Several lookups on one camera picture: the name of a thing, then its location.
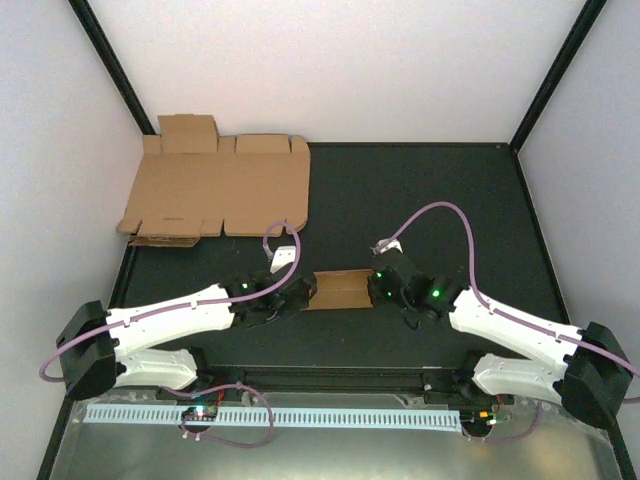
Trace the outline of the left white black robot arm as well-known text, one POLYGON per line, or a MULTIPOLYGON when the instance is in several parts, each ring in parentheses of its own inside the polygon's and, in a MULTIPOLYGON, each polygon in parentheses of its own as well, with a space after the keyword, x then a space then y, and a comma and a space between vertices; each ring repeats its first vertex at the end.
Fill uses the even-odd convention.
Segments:
POLYGON ((165 386, 193 399, 214 388, 213 372, 191 348, 163 351, 183 337, 252 328, 306 309, 317 291, 312 273, 235 274, 190 295, 156 304, 106 310, 83 304, 56 340, 66 395, 99 396, 114 387, 165 386))

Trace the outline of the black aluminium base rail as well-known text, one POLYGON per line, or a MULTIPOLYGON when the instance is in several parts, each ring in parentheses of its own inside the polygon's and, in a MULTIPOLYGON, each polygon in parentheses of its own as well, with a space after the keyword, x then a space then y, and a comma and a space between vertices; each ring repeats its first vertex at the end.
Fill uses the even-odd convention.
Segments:
POLYGON ((205 395, 211 387, 238 382, 265 392, 409 393, 460 404, 487 404, 497 395, 564 404, 598 403, 608 396, 604 376, 585 358, 572 359, 563 375, 557 375, 532 361, 492 355, 471 357, 461 368, 419 370, 211 367, 198 364, 187 351, 150 351, 120 361, 102 359, 64 367, 62 382, 75 400, 124 386, 167 387, 205 395))

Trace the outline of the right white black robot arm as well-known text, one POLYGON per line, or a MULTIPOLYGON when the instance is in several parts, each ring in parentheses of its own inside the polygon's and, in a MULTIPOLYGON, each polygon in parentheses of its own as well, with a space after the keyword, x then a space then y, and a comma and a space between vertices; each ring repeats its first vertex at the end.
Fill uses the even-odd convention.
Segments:
POLYGON ((480 300, 469 286, 419 271, 396 248, 377 253, 368 278, 373 306, 397 305, 430 320, 446 320, 461 333, 512 352, 506 359, 480 356, 454 379, 457 396, 476 403, 488 395, 530 397, 562 406, 575 419, 610 429, 633 379, 630 362, 613 332, 592 322, 559 324, 494 299, 480 300))

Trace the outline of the right black frame post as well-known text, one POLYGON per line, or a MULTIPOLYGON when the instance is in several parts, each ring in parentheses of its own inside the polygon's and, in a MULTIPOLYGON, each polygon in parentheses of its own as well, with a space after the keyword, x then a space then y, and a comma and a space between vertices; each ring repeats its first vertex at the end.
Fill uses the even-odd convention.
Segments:
POLYGON ((607 3, 607 0, 587 0, 584 2, 509 142, 510 150, 514 154, 518 154, 526 143, 607 3))

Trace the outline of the brown cardboard box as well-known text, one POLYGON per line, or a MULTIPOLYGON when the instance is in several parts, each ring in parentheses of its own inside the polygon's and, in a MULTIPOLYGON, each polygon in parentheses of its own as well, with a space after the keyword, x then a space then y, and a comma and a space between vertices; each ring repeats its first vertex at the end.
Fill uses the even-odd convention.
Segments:
POLYGON ((370 269, 315 272, 317 291, 306 311, 370 309, 370 269))

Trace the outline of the black frame post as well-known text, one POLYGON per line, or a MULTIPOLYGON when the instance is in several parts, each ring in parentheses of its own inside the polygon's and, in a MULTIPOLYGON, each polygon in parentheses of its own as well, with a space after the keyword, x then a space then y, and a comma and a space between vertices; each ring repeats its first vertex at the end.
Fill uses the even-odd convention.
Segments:
POLYGON ((607 0, 587 0, 584 2, 509 142, 510 150, 514 154, 518 154, 526 143, 607 3, 607 0))
POLYGON ((68 4, 141 134, 155 135, 156 131, 151 120, 113 49, 108 36, 102 28, 98 17, 94 13, 90 2, 87 0, 68 0, 68 4))

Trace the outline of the left black frame post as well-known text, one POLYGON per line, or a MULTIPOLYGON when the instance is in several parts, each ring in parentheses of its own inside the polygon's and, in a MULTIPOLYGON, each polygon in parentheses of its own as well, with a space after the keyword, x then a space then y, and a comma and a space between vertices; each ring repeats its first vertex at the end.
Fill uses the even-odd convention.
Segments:
POLYGON ((68 4, 141 134, 155 135, 156 131, 151 120, 113 49, 108 36, 102 28, 98 17, 94 13, 90 2, 87 0, 68 0, 68 4))

